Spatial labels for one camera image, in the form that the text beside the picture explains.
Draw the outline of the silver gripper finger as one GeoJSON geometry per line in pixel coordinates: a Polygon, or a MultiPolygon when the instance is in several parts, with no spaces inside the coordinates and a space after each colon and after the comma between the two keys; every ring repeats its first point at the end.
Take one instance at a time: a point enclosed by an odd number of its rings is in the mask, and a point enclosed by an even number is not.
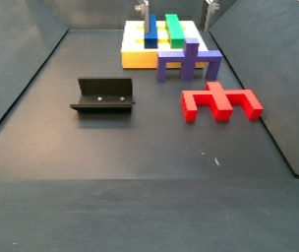
{"type": "Polygon", "coordinates": [[[204,0],[204,4],[205,4],[205,16],[204,16],[204,26],[203,26],[204,31],[208,30],[212,15],[220,9],[220,5],[218,1],[219,0],[204,0]]]}
{"type": "Polygon", "coordinates": [[[149,0],[137,0],[135,11],[140,13],[144,21],[144,32],[149,32],[149,0]]]}

